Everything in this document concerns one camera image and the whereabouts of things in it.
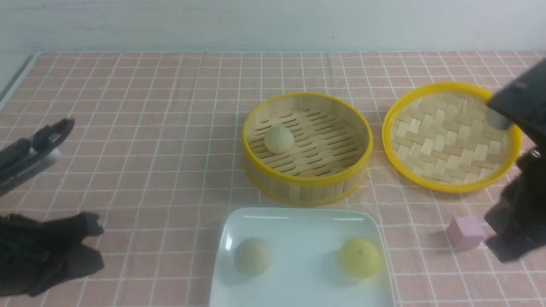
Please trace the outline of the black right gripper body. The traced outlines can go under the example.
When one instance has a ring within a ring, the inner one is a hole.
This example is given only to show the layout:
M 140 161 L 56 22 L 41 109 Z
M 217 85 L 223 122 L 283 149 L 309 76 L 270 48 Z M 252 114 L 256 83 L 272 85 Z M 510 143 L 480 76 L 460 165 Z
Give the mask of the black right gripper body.
M 517 160 L 521 173 L 502 191 L 499 202 L 484 216 L 494 234 L 488 249 L 503 264 L 546 245 L 545 154 L 538 149 Z

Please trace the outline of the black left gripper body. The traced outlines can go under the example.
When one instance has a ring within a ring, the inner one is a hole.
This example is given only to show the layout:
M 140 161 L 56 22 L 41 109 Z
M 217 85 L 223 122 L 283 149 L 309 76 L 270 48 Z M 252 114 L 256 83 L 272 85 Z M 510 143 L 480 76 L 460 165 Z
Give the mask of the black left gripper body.
M 100 216 L 37 221 L 21 214 L 0 220 L 0 295 L 35 297 L 58 284 L 90 276 L 104 268 L 101 253 L 84 244 L 104 233 Z

